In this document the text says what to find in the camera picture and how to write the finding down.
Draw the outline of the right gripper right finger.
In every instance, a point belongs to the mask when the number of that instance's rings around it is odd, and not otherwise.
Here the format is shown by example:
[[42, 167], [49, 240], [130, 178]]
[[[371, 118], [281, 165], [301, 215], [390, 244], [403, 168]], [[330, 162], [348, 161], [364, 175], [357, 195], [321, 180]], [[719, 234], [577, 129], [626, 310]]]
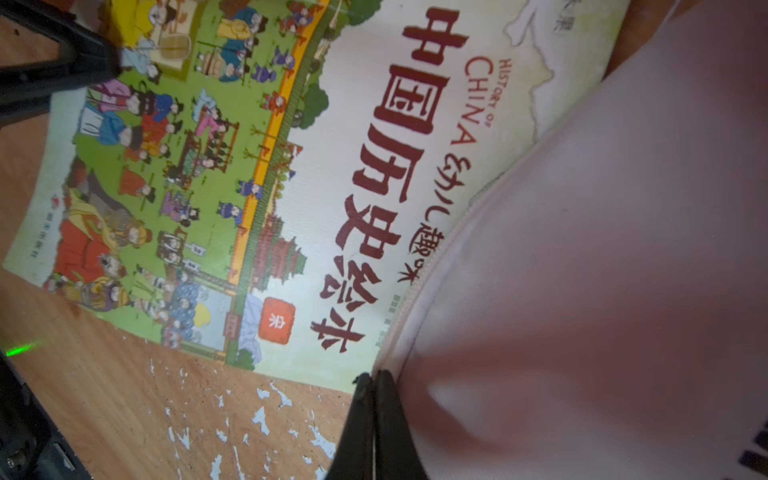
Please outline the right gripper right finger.
[[375, 478], [427, 480], [390, 371], [377, 373], [373, 397]]

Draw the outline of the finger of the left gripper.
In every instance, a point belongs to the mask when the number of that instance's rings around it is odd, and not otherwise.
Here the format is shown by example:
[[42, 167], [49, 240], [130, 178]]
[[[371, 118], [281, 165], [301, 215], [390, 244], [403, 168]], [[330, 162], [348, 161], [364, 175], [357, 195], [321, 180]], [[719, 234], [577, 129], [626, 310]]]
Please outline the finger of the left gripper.
[[120, 73], [117, 48], [68, 12], [44, 1], [3, 1], [1, 15], [59, 45], [53, 60], [1, 69], [3, 127], [47, 113], [57, 92], [106, 82]]

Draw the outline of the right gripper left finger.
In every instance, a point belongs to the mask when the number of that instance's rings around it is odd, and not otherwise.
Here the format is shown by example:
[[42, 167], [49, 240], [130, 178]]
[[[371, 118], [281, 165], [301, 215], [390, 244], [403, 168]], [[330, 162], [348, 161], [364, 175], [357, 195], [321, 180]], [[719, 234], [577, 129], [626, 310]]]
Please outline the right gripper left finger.
[[374, 478], [374, 390], [368, 373], [355, 379], [348, 416], [327, 480]]

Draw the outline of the green history picture book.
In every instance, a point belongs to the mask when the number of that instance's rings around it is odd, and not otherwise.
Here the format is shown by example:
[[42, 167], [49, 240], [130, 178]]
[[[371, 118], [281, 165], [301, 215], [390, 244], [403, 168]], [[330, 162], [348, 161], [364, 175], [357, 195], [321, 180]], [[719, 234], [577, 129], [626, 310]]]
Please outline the green history picture book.
[[76, 1], [5, 268], [136, 336], [348, 391], [479, 193], [603, 78], [624, 1]]

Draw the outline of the white backpack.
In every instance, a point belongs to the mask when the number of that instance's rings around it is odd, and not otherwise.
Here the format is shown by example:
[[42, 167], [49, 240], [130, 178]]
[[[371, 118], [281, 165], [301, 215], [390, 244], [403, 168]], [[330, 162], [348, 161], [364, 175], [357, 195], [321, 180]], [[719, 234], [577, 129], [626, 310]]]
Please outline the white backpack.
[[388, 365], [433, 479], [767, 475], [767, 5], [704, 1], [472, 210]]

